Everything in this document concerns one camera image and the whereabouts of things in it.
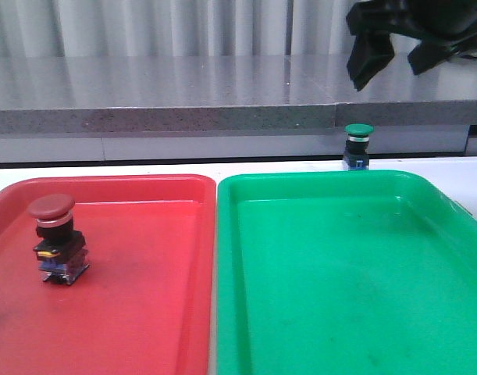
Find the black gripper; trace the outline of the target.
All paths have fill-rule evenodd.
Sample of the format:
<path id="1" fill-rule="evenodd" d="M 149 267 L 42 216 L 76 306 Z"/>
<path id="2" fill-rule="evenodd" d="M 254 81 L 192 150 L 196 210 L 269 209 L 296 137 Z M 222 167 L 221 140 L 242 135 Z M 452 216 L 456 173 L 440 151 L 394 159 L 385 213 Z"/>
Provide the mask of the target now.
<path id="1" fill-rule="evenodd" d="M 357 2 L 346 21 L 351 34 L 357 34 L 347 63 L 357 91 L 394 58 L 388 33 L 423 41 L 408 54 L 415 76 L 453 57 L 477 51 L 477 1 Z"/>

